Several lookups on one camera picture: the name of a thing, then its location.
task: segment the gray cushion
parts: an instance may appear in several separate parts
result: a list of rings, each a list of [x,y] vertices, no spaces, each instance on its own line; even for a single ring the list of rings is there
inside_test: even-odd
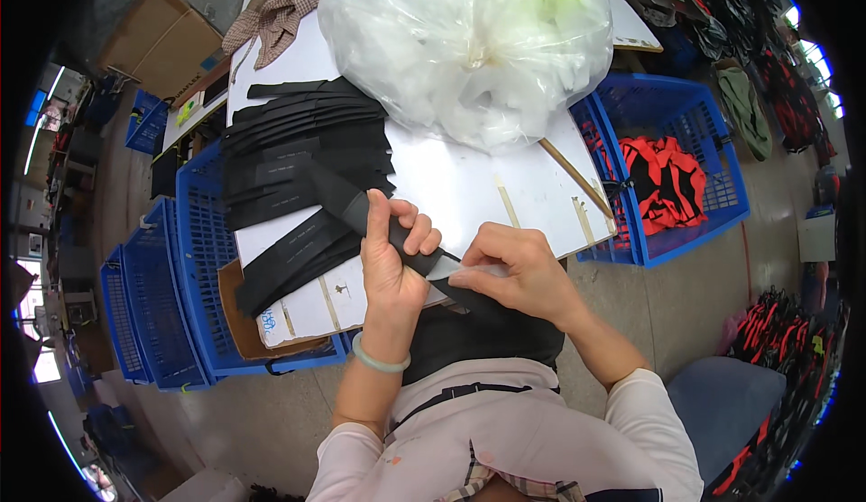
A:
[[[709,485],[740,453],[785,393],[785,377],[732,357],[706,357],[668,384]]]

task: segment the gray floor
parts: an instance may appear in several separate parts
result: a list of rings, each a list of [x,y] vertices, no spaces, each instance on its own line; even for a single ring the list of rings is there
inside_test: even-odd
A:
[[[125,110],[132,106],[130,95],[125,96],[119,120],[106,128],[97,178],[94,247],[100,257],[126,239],[151,204],[151,159],[123,146]],[[757,297],[770,285],[795,289],[796,220],[811,205],[817,170],[813,152],[787,155],[777,146],[771,160],[757,163],[742,156],[741,166],[752,207],[745,230],[736,226],[651,270],[569,259],[569,276],[591,307],[631,339],[666,380],[714,353],[722,320],[745,308],[750,292]],[[568,405],[601,415],[605,393],[570,343],[557,364]],[[132,386],[117,371],[106,378],[154,447],[182,474],[207,465],[247,483],[306,494],[316,473],[316,448],[329,431],[342,369],[232,377],[186,395]]]

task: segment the clear plastic bag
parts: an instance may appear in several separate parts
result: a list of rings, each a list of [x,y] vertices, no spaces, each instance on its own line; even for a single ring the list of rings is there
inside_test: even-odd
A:
[[[400,124],[489,153],[543,138],[613,54],[608,0],[320,0],[319,26]]]

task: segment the bracelet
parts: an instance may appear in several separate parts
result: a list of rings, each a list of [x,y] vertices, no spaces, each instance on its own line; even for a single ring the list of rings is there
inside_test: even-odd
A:
[[[394,363],[383,363],[381,361],[377,361],[373,359],[371,356],[367,355],[367,352],[361,348],[361,335],[363,332],[358,332],[354,338],[352,338],[352,351],[355,352],[355,356],[358,357],[358,360],[361,361],[366,366],[373,368],[374,370],[378,370],[379,372],[387,372],[388,374],[396,374],[397,372],[403,372],[412,362],[412,356],[407,352],[406,360],[400,364]]]

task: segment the checkered cloth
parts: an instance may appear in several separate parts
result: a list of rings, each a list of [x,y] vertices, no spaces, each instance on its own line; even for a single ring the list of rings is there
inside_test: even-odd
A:
[[[519,478],[488,468],[475,457],[475,450],[471,442],[470,470],[466,473],[465,485],[439,498],[437,502],[469,502],[472,496],[478,494],[497,474],[530,500],[538,502],[547,502],[548,500],[550,502],[586,502],[577,481],[545,483]]]
[[[319,0],[251,0],[247,9],[237,16],[225,33],[222,49],[232,54],[245,41],[251,38],[254,41],[258,36],[262,38],[262,49],[253,67],[256,70],[263,68],[292,45],[298,33],[300,18],[318,4]]]

